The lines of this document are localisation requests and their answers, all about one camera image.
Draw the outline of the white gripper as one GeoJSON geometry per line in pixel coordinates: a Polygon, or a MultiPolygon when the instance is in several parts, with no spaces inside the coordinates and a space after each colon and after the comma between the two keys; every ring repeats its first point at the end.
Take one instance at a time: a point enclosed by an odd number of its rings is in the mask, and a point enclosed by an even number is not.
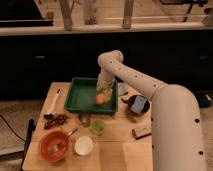
{"type": "Polygon", "coordinates": [[[113,92],[113,86],[113,80],[106,80],[99,76],[96,85],[97,95],[103,95],[105,99],[110,99],[113,92]]]}

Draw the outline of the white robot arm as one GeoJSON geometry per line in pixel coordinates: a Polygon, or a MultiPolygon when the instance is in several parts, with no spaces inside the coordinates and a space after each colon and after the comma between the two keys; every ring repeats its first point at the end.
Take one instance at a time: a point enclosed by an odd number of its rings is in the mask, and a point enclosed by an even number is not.
{"type": "Polygon", "coordinates": [[[207,171],[201,114],[190,90],[125,66],[118,50],[97,62],[100,88],[118,77],[151,101],[153,171],[207,171]]]}

